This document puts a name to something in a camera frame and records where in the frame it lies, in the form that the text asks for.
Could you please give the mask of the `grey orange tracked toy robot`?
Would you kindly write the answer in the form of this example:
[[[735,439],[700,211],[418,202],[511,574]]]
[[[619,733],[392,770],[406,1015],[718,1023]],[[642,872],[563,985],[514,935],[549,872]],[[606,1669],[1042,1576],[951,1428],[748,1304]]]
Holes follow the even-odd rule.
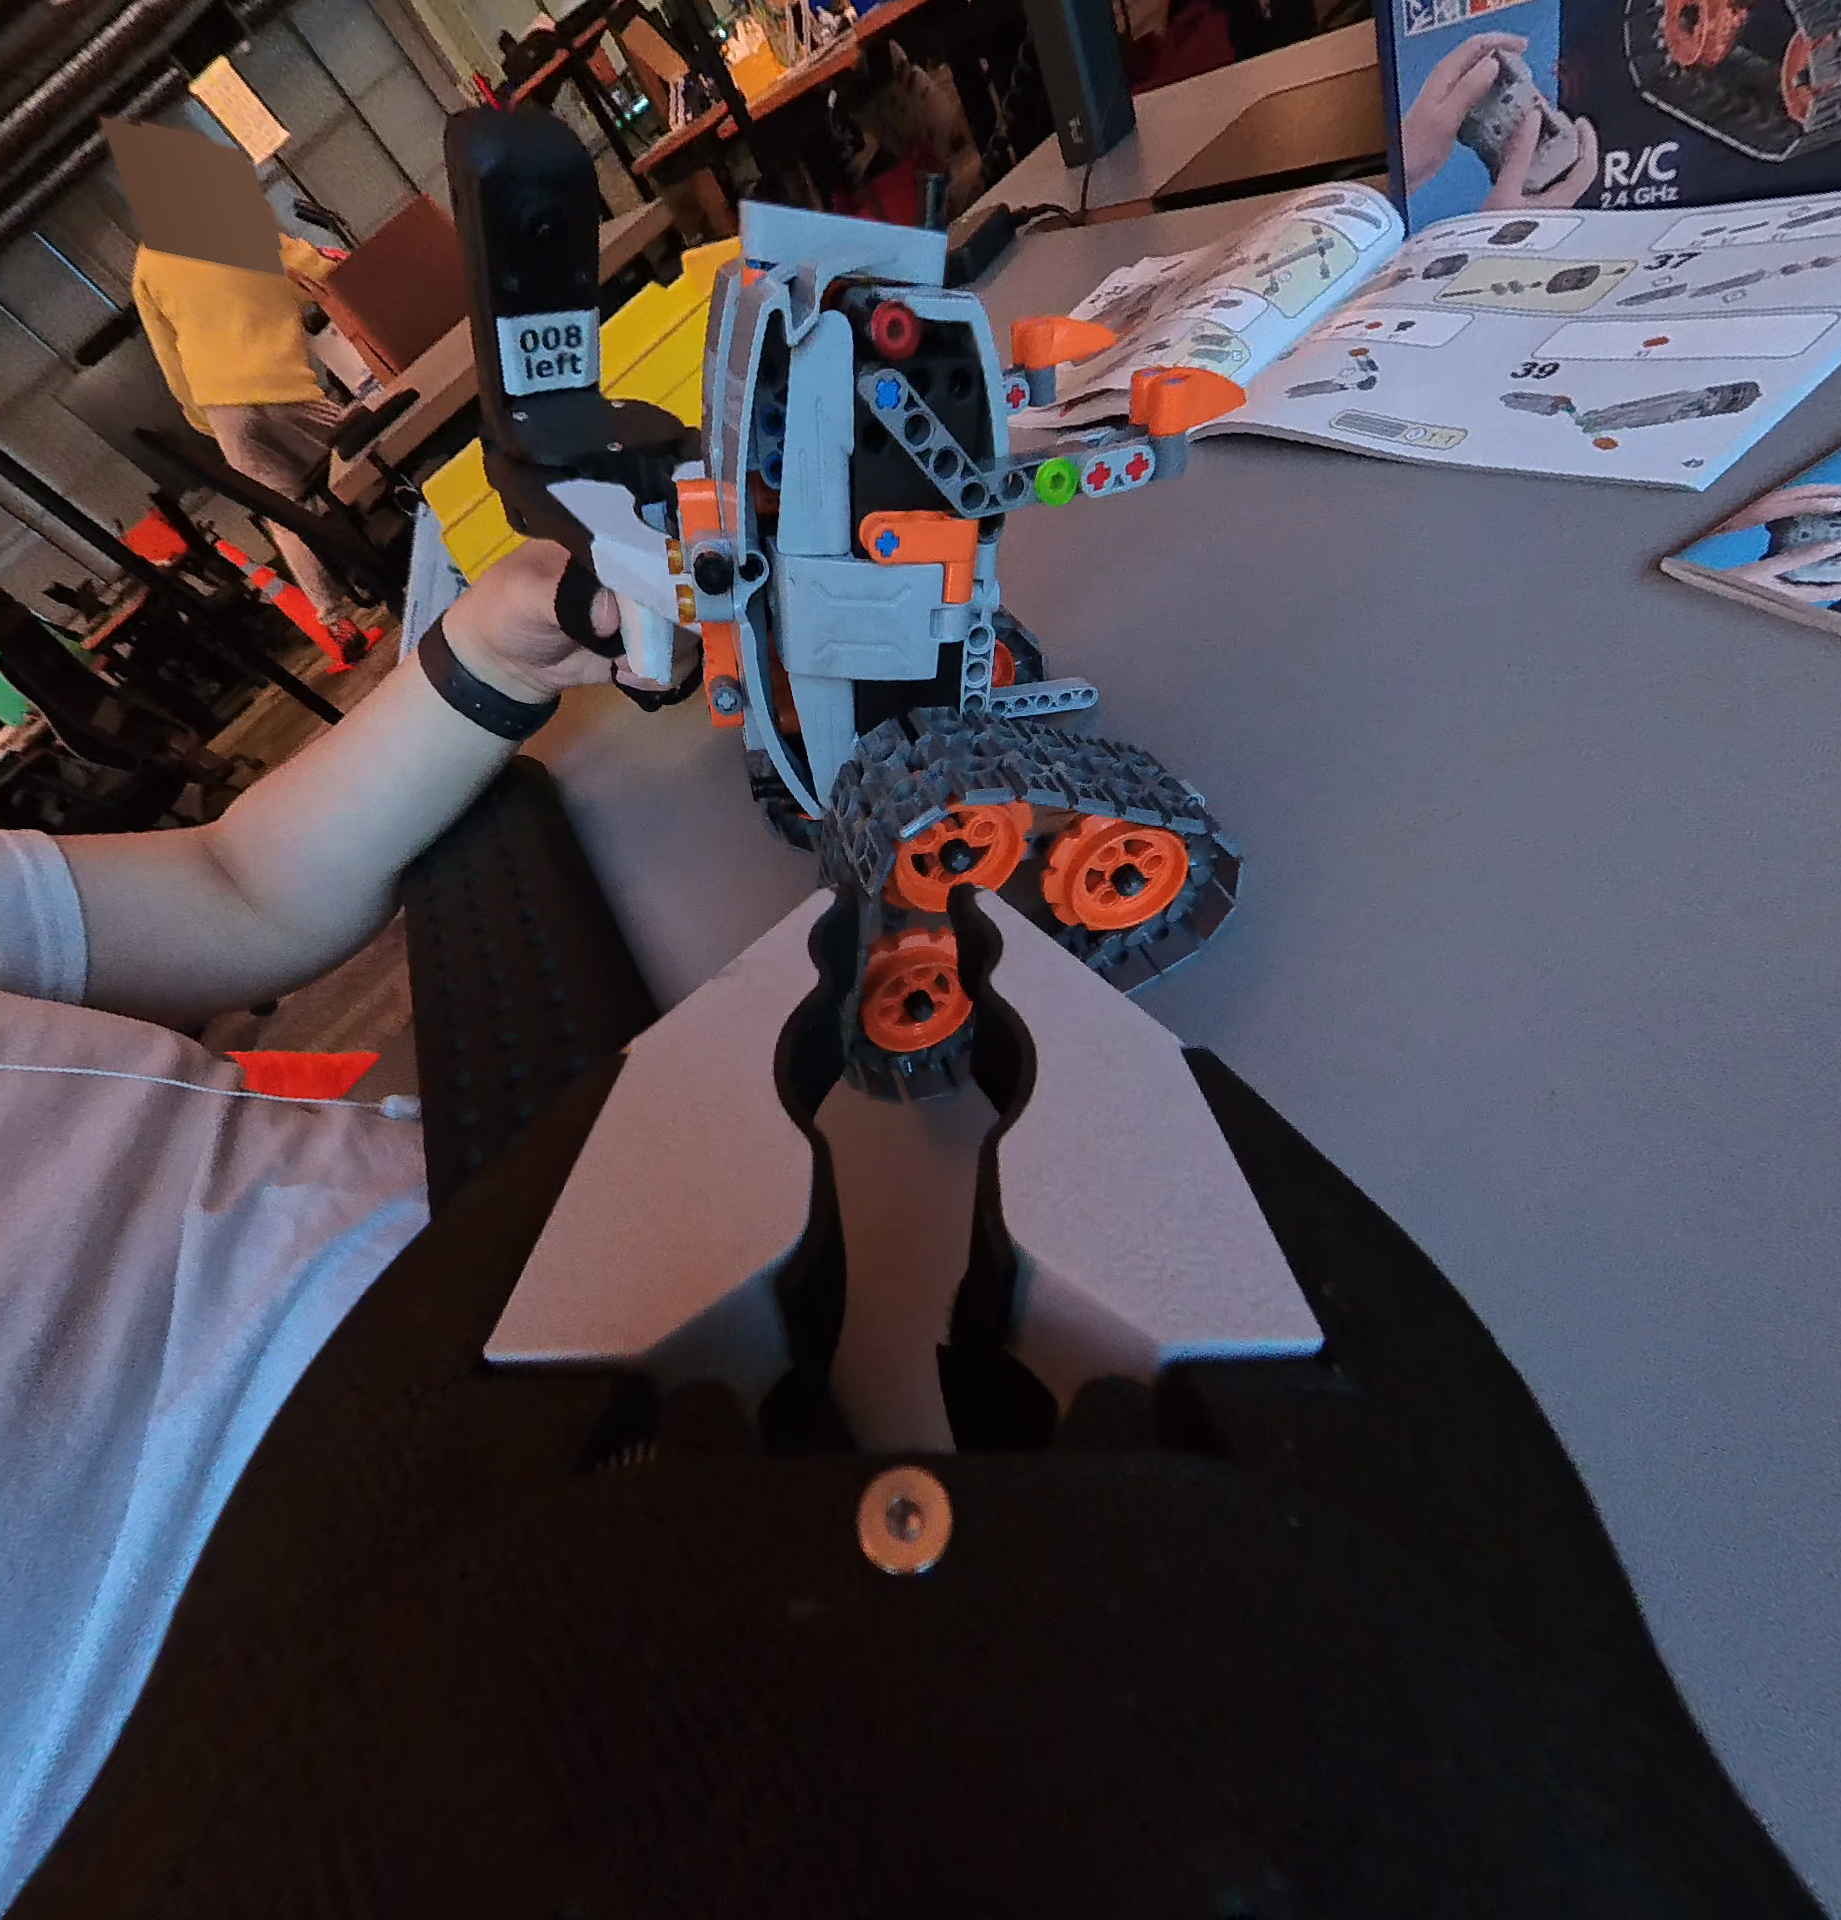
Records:
[[[1030,318],[1003,364],[941,230],[741,207],[700,386],[703,464],[674,476],[707,697],[750,789],[823,883],[858,900],[844,1073],[879,1097],[953,1087],[972,1049],[953,889],[1012,889],[1070,956],[1128,992],[1232,912],[1240,853],[1154,755],[1062,725],[1083,679],[1048,677],[1004,608],[1003,518],[1171,478],[1187,430],[1243,391],[1142,369],[1132,429],[1013,450],[1008,419],[1115,342]]]

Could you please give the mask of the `black wristband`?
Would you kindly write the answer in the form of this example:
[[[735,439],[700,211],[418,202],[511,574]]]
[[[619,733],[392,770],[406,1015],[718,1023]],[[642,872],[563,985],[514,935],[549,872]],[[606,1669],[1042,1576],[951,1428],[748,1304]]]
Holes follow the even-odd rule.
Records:
[[[440,614],[420,637],[416,657],[443,704],[479,733],[511,746],[541,733],[563,700],[557,691],[538,702],[522,700],[482,679],[454,653]]]

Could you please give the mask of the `blue robot kit box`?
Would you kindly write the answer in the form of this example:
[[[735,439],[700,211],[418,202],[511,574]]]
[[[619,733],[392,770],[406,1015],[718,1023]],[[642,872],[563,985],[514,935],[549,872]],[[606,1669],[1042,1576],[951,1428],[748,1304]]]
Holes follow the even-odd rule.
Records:
[[[1841,2],[1378,2],[1408,226],[1841,188]]]

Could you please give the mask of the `white paper sign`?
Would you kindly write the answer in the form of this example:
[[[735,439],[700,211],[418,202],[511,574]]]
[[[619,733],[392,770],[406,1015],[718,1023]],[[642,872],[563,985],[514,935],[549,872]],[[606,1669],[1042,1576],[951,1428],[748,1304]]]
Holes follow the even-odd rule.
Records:
[[[282,154],[289,131],[229,55],[212,58],[188,82],[188,91],[212,120],[248,154],[254,167]]]

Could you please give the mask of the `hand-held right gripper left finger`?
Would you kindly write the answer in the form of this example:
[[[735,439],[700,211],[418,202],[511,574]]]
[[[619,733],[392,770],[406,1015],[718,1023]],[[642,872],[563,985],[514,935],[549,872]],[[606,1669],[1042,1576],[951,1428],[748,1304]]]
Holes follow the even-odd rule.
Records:
[[[818,1110],[856,909],[818,889],[627,1044],[484,1353],[818,1397],[844,1252]]]

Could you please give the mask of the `brown board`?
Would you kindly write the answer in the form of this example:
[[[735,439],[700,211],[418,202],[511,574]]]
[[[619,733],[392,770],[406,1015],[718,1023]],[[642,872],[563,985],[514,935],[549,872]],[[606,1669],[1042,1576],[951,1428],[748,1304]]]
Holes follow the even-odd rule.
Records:
[[[402,373],[467,318],[467,284],[451,219],[412,199],[326,279],[320,305],[379,376]]]

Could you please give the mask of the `yellow storage bin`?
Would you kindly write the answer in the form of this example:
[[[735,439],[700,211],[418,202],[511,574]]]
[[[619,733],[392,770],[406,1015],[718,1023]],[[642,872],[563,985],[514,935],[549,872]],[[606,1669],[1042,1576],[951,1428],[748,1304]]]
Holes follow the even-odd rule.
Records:
[[[683,253],[671,284],[647,284],[600,323],[600,390],[606,397],[647,401],[685,427],[699,427],[715,272],[736,254],[735,237]],[[520,541],[486,476],[478,439],[422,481],[422,497],[464,582]]]

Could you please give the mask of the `blue leaflet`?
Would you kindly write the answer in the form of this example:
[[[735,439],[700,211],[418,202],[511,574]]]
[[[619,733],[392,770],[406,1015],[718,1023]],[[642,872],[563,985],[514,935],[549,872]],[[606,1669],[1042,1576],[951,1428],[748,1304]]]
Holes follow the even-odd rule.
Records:
[[[1841,637],[1841,447],[1663,557],[1658,569]]]

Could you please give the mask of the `orange reflective safety cone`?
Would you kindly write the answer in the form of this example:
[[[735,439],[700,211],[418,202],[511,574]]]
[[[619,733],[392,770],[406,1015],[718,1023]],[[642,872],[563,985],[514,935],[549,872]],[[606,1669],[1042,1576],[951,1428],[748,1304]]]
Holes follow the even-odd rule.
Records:
[[[352,1106],[353,1087],[379,1062],[373,1049],[248,1047],[225,1054],[240,1073],[240,1095],[300,1106]]]

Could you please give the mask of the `open instruction booklet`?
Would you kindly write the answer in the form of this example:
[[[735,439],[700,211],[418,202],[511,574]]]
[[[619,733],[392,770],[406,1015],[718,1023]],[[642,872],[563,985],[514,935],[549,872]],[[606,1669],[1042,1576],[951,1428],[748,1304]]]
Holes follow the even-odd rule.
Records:
[[[1124,410],[1133,371],[1243,387],[1196,434],[1704,491],[1841,367],[1841,192],[1676,210],[1483,210],[1402,233],[1342,181],[1112,272],[1117,342],[1018,427]]]

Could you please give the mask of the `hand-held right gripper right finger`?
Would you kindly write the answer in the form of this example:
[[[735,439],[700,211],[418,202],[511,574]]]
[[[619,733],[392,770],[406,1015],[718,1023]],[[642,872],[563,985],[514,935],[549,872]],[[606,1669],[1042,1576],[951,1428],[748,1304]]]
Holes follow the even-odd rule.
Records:
[[[1317,1319],[1171,1033],[998,898],[958,887],[951,923],[996,1113],[951,1415],[1055,1419],[1098,1377],[1314,1357]]]

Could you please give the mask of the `dark monitor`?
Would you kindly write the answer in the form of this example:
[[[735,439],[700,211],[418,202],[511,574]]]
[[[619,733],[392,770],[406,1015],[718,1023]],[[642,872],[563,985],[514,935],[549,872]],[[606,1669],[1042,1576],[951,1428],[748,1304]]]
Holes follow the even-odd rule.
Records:
[[[1048,90],[1055,134],[1071,169],[1106,157],[1135,131],[1112,2],[1023,2]]]

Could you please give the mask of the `person's left forearm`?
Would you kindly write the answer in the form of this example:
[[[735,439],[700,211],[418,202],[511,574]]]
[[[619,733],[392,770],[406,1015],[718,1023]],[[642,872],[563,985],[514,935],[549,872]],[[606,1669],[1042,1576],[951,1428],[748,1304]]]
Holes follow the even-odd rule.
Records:
[[[86,1004],[188,1028],[318,979],[388,923],[404,867],[514,751],[408,660],[218,820],[60,840]]]

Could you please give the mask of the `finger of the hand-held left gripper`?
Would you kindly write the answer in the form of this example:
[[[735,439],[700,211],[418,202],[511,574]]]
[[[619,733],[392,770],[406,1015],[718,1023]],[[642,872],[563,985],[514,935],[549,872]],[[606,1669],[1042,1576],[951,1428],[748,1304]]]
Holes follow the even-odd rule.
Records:
[[[692,574],[683,548],[647,525],[631,488],[594,478],[549,483],[551,533],[624,600],[688,600]]]

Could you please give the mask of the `black perforated chair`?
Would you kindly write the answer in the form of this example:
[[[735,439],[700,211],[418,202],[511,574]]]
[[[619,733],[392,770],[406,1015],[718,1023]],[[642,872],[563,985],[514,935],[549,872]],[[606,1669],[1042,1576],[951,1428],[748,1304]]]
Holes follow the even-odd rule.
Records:
[[[517,755],[402,905],[431,1212],[520,1140],[568,1170],[657,1008],[549,770]]]

